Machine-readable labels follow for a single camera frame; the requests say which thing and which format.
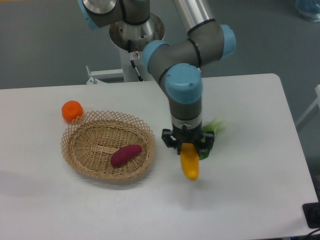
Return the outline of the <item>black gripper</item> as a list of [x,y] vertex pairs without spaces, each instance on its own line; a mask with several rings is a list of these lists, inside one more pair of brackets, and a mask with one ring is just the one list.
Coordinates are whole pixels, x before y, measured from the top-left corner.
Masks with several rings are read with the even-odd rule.
[[195,147],[196,153],[200,158],[207,158],[214,146],[215,132],[207,131],[202,133],[202,122],[194,128],[189,128],[188,126],[178,127],[172,124],[172,130],[167,128],[162,130],[161,139],[167,148],[175,149],[177,155],[181,154],[182,144],[189,143]]

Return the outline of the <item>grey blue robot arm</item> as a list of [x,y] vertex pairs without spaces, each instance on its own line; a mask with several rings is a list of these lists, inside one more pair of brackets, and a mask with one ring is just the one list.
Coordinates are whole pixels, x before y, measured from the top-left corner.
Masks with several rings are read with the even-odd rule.
[[206,0],[174,2],[187,39],[173,45],[164,41],[164,24],[148,0],[80,0],[78,5],[92,29],[109,27],[124,81],[155,80],[167,96],[172,129],[162,131],[166,146],[181,154],[183,144],[190,144],[199,156],[208,154],[215,132],[202,127],[200,69],[235,51],[234,31],[217,24]]

